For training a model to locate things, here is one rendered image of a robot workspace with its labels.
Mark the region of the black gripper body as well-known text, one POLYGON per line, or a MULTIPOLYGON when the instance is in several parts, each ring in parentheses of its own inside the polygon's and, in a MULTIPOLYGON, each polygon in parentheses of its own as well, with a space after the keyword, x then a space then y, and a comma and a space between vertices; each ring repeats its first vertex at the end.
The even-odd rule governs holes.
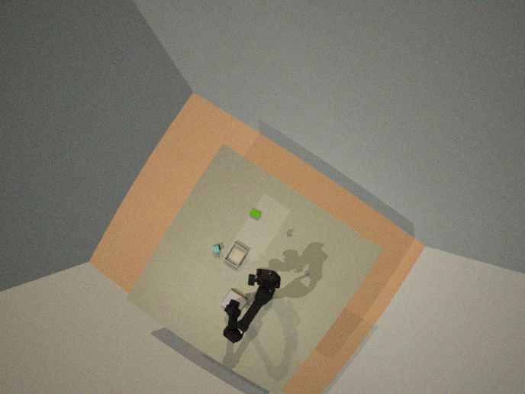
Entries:
MULTIPOLYGON (((259 284, 264 281, 264 280, 259 280, 259 277, 256 277, 255 279, 255 275, 252 275, 252 274, 248 275, 248 280, 249 280, 248 282, 249 286, 254 286, 255 282, 257 282, 257 285, 259 286, 259 284)), ((274 288, 278 289, 279 287, 280 287, 280 280, 275 284, 274 288)))

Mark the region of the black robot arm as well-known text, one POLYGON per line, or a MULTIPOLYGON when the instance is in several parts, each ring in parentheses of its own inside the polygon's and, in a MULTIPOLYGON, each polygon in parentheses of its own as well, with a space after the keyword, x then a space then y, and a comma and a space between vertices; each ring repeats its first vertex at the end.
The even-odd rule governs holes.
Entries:
POLYGON ((275 271, 272 271, 272 273, 270 275, 269 274, 269 270, 258 270, 257 275, 259 276, 259 280, 264 281, 259 284, 259 287, 256 290, 256 294, 254 296, 253 304, 250 306, 248 311, 246 311, 241 320, 237 321, 241 315, 241 310, 238 309, 239 302, 231 299, 229 305, 226 305, 224 311, 229 315, 229 322, 228 326, 224 329, 223 336, 225 336, 233 344, 235 342, 239 342, 239 340, 243 338, 244 332, 246 332, 249 324, 255 318, 256 313, 263 305, 267 304, 268 301, 272 299, 273 293, 275 291, 274 286, 280 280, 280 276, 275 271), (243 332, 242 334, 240 334, 238 328, 243 332))

